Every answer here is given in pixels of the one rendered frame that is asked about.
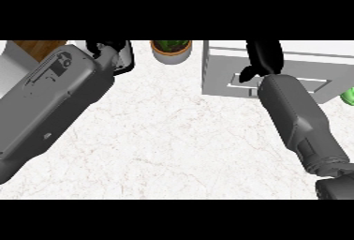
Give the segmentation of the pale grey panel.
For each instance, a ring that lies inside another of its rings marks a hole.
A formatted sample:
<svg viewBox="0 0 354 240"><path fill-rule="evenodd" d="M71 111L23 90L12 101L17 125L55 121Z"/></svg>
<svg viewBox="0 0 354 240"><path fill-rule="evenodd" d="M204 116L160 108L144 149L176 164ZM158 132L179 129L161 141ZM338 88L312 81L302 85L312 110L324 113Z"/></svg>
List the pale grey panel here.
<svg viewBox="0 0 354 240"><path fill-rule="evenodd" d="M8 94L38 65L39 62L30 54L12 40L8 40L5 50L0 52L0 98Z"/></svg>

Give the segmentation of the brown wooden cabinet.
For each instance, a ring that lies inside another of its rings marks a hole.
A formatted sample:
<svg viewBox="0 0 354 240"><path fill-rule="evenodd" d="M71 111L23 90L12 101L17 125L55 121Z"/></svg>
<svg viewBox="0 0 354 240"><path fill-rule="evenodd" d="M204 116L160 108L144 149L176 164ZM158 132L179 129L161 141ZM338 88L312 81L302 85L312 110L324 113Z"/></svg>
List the brown wooden cabinet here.
<svg viewBox="0 0 354 240"><path fill-rule="evenodd" d="M40 62L51 52L67 44L66 40L17 40L14 42L33 59Z"/></svg>

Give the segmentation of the potted plant in grey pot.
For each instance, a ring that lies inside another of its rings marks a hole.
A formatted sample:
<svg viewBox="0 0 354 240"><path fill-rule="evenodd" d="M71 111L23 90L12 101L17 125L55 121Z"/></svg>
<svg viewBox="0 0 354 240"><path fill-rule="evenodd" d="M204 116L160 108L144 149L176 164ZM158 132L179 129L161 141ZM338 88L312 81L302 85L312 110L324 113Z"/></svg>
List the potted plant in grey pot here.
<svg viewBox="0 0 354 240"><path fill-rule="evenodd" d="M153 40L153 53L157 60L166 65L182 64L191 56L191 40Z"/></svg>

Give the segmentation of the green object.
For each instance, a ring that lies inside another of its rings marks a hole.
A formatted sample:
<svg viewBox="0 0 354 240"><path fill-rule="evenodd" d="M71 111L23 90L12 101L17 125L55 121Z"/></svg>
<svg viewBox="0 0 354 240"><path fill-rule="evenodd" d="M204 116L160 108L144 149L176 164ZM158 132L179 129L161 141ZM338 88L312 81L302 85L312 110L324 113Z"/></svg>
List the green object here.
<svg viewBox="0 0 354 240"><path fill-rule="evenodd" d="M354 87L341 94L341 99L346 104L354 106Z"/></svg>

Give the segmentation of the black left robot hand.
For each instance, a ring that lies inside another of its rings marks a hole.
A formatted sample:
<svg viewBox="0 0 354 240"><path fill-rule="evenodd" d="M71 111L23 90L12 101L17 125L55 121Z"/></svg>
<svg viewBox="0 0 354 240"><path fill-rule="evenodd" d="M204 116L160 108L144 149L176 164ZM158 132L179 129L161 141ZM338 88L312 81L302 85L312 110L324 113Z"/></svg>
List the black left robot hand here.
<svg viewBox="0 0 354 240"><path fill-rule="evenodd" d="M129 40L88 40L86 48L92 53L95 59L101 57L101 50L105 46L113 47L119 52L114 71L114 75L119 76L135 68L135 53L132 42Z"/></svg>

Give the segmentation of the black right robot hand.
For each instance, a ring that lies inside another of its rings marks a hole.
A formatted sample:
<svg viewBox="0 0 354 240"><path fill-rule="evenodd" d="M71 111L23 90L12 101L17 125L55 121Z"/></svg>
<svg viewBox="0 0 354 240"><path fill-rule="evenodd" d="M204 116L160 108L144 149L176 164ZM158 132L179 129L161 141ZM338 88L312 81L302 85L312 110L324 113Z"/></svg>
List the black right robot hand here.
<svg viewBox="0 0 354 240"><path fill-rule="evenodd" d="M284 51L278 40L248 40L247 50L251 64L243 69L240 82L248 82L256 75L279 74L284 68Z"/></svg>

